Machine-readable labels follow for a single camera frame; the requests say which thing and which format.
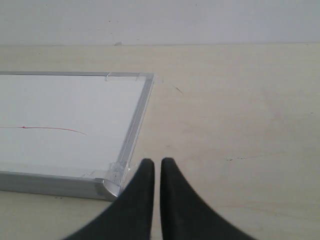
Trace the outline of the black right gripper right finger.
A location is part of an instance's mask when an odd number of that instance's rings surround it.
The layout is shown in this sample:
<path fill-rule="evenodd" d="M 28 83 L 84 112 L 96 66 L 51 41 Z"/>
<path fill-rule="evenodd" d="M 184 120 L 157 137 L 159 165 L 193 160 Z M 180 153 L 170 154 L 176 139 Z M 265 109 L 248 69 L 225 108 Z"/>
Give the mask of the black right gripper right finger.
<path fill-rule="evenodd" d="M 194 191 L 175 160 L 161 161 L 160 217 L 164 240 L 251 240 L 212 210 Z"/>

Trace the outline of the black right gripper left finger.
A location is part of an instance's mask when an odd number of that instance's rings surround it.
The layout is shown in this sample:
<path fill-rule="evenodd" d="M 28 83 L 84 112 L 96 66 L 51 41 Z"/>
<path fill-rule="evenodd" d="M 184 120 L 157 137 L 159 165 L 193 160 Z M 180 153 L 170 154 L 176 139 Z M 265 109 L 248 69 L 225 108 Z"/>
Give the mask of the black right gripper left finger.
<path fill-rule="evenodd" d="M 143 159 L 117 199 L 67 240 L 149 240 L 153 219 L 155 164 Z"/>

